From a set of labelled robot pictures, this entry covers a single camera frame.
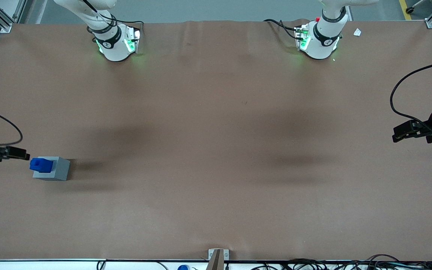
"brown table surface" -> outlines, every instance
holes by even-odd
[[[432,29],[343,33],[318,61],[265,22],[148,24],[140,55],[112,63],[85,25],[15,25],[0,113],[72,171],[0,163],[0,258],[432,260],[432,145],[394,144],[406,119],[389,107],[432,63]],[[432,69],[395,104],[427,119]],[[0,120],[0,142],[15,138]]]

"black strap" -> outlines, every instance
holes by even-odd
[[[101,46],[103,46],[104,48],[114,47],[114,44],[121,38],[121,28],[119,26],[116,27],[118,28],[118,32],[116,32],[116,34],[112,38],[106,40],[96,38],[96,40]]]
[[[318,30],[318,23],[314,25],[313,32],[314,32],[314,37],[317,40],[319,40],[321,42],[321,45],[323,45],[324,47],[331,46],[339,38],[339,35],[341,34],[340,32],[337,36],[333,36],[333,37],[324,36]]]
[[[113,16],[113,14],[111,14],[111,23],[108,24],[108,26],[107,26],[105,29],[95,30],[95,29],[91,29],[91,28],[89,28],[89,26],[88,26],[87,29],[91,31],[91,34],[104,34],[104,33],[108,32],[108,31],[110,31],[111,28],[113,28],[113,27],[116,26],[116,25],[117,25],[116,17]]]
[[[336,19],[329,19],[324,15],[324,12],[322,13],[322,19],[329,23],[337,23],[343,19],[344,15],[346,15],[346,7],[341,8],[341,14]]]

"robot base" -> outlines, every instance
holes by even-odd
[[[314,26],[316,21],[304,24],[301,28],[295,29],[295,35],[297,38],[302,38],[303,40],[296,40],[296,47],[299,51],[305,52],[309,57],[314,59],[325,59],[328,58],[331,53],[336,50],[338,45],[339,37],[334,44],[331,46],[323,46],[321,42],[314,36]]]
[[[139,29],[125,24],[118,24],[118,27],[121,29],[122,35],[118,41],[116,41],[113,48],[106,48],[104,42],[103,44],[99,44],[99,42],[96,41],[96,44],[99,46],[99,52],[102,53],[106,59],[113,62],[122,61],[130,56],[131,53],[137,53],[139,39],[141,37]]]

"gray block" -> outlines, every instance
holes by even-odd
[[[37,172],[33,173],[33,178],[45,181],[66,181],[69,172],[70,161],[62,157],[38,157],[53,161],[51,172]]]

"blue cube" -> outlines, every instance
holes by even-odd
[[[29,169],[38,173],[51,173],[53,169],[53,161],[35,157],[29,162]]]

